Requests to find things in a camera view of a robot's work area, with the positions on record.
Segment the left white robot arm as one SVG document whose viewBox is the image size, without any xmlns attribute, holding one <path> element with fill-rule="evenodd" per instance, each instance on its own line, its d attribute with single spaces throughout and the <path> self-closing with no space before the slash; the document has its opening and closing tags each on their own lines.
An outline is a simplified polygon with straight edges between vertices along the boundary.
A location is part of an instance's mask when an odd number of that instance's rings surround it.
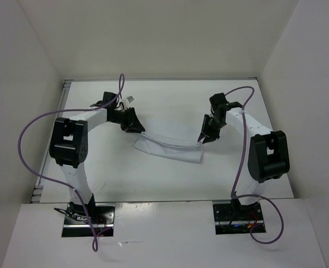
<svg viewBox="0 0 329 268">
<path fill-rule="evenodd" d="M 69 118 L 55 120 L 50 141 L 49 154 L 60 166 L 65 182 L 71 185 L 70 203 L 66 214 L 78 217 L 84 223 L 97 217 L 96 203 L 85 173 L 84 162 L 88 156 L 88 134 L 106 122 L 118 124 L 126 133 L 142 133 L 135 109 L 131 107 L 133 97 L 118 97 L 104 92 L 102 100 L 82 113 Z"/>
</svg>

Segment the white skirt cloth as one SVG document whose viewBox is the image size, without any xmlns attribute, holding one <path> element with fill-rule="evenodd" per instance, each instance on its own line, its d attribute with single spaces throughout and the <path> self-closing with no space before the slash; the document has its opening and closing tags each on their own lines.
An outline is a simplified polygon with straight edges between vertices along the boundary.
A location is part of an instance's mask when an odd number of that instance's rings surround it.
<svg viewBox="0 0 329 268">
<path fill-rule="evenodd" d="M 200 164 L 203 145 L 193 140 L 181 140 L 161 136 L 152 132 L 143 132 L 134 143 L 134 148 L 158 157 Z"/>
</svg>

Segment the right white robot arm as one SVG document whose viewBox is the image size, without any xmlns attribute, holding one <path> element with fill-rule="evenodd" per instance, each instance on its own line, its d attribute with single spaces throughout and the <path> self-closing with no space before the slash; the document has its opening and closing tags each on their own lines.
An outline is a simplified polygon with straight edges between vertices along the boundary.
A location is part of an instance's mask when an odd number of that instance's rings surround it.
<svg viewBox="0 0 329 268">
<path fill-rule="evenodd" d="M 279 179 L 290 169 L 287 137 L 283 131 L 265 127 L 243 110 L 239 102 L 230 103 L 223 93 L 210 97 L 211 114 L 204 116 L 198 141 L 214 142 L 220 138 L 221 129 L 230 126 L 243 138 L 244 159 L 239 163 L 230 206 L 231 215 L 244 219 L 250 205 L 263 194 L 264 183 Z"/>
</svg>

